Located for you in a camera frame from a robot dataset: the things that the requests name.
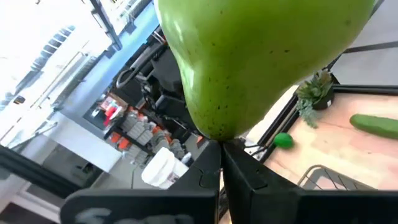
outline small green ball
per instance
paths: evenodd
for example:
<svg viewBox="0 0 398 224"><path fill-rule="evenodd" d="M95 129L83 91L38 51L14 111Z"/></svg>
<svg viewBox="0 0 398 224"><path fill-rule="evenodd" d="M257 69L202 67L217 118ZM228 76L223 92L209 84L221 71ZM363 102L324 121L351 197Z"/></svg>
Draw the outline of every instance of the small green ball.
<svg viewBox="0 0 398 224"><path fill-rule="evenodd" d="M283 149L290 149L294 145L291 135L287 133L279 133L274 138L274 144Z"/></svg>

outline black cable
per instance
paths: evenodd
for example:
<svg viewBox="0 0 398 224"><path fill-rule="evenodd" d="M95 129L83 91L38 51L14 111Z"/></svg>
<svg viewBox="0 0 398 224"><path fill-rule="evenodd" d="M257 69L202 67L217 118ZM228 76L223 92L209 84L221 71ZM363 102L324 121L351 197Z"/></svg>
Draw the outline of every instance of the black cable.
<svg viewBox="0 0 398 224"><path fill-rule="evenodd" d="M255 145L252 145L252 146L246 146L245 149L251 148L251 147L259 147L259 145L258 145L258 144L255 144Z"/></svg>
<svg viewBox="0 0 398 224"><path fill-rule="evenodd" d="M267 148L262 147L259 150L257 150L256 152L252 153L250 156L255 156L255 155L259 154L260 152L264 152L265 150L267 150Z"/></svg>

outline wire rack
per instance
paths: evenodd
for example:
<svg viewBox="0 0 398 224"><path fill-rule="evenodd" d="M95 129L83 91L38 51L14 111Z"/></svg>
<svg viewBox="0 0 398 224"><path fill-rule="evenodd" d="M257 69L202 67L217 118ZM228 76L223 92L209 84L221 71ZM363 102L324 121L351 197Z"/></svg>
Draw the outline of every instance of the wire rack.
<svg viewBox="0 0 398 224"><path fill-rule="evenodd" d="M311 166L297 185L305 190L374 190L322 165Z"/></svg>

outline white wall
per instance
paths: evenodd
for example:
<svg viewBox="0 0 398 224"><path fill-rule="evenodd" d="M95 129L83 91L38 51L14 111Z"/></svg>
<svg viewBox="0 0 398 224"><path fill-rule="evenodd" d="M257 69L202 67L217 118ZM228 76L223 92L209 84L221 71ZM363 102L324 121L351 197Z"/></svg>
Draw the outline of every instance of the white wall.
<svg viewBox="0 0 398 224"><path fill-rule="evenodd" d="M119 151L63 114L55 113L51 120L58 121L58 125L46 136L103 171L109 172L121 157Z"/></svg>

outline window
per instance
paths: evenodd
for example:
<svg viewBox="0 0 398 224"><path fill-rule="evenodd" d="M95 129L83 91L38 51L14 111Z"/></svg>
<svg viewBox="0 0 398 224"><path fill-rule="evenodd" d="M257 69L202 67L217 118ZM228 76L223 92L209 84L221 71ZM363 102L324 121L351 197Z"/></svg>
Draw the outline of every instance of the window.
<svg viewBox="0 0 398 224"><path fill-rule="evenodd" d="M111 44L79 0L0 2L0 144L43 126Z"/></svg>
<svg viewBox="0 0 398 224"><path fill-rule="evenodd" d="M119 35L124 27L132 22L151 0L102 0L109 20Z"/></svg>

